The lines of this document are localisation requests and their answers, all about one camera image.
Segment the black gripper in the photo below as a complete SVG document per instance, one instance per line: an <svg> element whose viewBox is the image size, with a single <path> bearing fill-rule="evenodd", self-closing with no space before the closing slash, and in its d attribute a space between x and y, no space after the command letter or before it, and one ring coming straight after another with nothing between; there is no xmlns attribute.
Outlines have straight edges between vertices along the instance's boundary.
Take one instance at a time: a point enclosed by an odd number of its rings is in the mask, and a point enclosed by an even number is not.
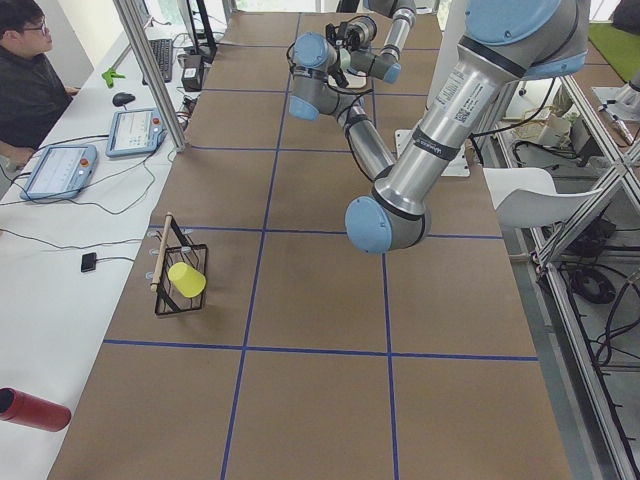
<svg viewBox="0 0 640 480"><path fill-rule="evenodd" d="M342 69L329 69L327 71L328 83L331 87L344 89L348 87L348 79Z"/></svg>
<svg viewBox="0 0 640 480"><path fill-rule="evenodd" d="M371 17L355 17L349 22L325 26L325 38L334 48L360 50L368 47L377 35L377 25Z"/></svg>

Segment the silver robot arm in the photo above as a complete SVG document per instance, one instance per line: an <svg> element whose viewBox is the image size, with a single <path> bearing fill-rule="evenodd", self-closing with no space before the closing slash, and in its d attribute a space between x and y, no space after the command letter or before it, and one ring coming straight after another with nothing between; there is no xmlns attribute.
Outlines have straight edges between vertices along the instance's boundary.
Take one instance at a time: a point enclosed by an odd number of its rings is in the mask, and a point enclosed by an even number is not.
<svg viewBox="0 0 640 480"><path fill-rule="evenodd" d="M407 37L415 24L414 1L364 1L364 7L391 20L381 50L374 53L371 43L377 35L377 24L368 15L358 15L338 25L325 26L325 39L335 52L328 75L336 86L346 88L346 74L374 77L393 84L401 73L400 57Z"/></svg>
<svg viewBox="0 0 640 480"><path fill-rule="evenodd" d="M344 73L350 69L395 82L416 7L411 1L370 1L366 7L391 20L382 49L369 48L377 26L368 15L325 34L300 35L289 60L293 76L289 112L309 121L327 115L341 127L357 164L372 183L370 193L346 209L347 235L357 249L381 254L412 247L429 232L427 193L505 85L562 77L583 67L590 5L469 2L457 62L398 155L384 144L359 95L347 90Z"/></svg>

